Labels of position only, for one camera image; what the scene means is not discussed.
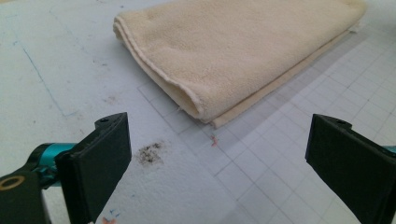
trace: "round joint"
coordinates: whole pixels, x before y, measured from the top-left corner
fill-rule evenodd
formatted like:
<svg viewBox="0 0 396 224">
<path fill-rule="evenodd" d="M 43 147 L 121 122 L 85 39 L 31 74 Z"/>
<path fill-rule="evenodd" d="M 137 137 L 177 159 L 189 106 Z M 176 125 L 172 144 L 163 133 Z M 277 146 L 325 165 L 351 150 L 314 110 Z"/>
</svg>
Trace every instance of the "round joint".
<svg viewBox="0 0 396 224">
<path fill-rule="evenodd" d="M 24 181 L 24 179 L 25 178 L 23 175 L 14 175 L 12 177 L 6 178 L 0 181 L 0 191 L 16 188 Z"/>
</svg>

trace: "beige towel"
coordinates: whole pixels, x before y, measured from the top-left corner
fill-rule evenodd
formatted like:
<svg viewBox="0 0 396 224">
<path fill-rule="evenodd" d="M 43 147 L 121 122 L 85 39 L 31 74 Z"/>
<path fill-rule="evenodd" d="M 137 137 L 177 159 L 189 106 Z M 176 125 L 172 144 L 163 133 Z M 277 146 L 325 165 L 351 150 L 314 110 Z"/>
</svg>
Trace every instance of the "beige towel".
<svg viewBox="0 0 396 224">
<path fill-rule="evenodd" d="M 219 127 L 299 72 L 365 9 L 361 0 L 178 0 L 121 12 L 114 32 L 182 109 Z"/>
</svg>

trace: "folded towel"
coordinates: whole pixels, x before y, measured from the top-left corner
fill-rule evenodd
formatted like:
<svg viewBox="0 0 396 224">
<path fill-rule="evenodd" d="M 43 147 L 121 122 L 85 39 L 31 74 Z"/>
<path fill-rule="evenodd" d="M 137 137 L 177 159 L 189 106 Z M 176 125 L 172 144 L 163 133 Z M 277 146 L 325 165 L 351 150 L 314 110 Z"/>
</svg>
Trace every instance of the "folded towel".
<svg viewBox="0 0 396 224">
<path fill-rule="evenodd" d="M 182 109 L 219 127 L 313 61 L 365 9 L 361 0 L 178 0 L 121 12 L 114 32 Z"/>
</svg>

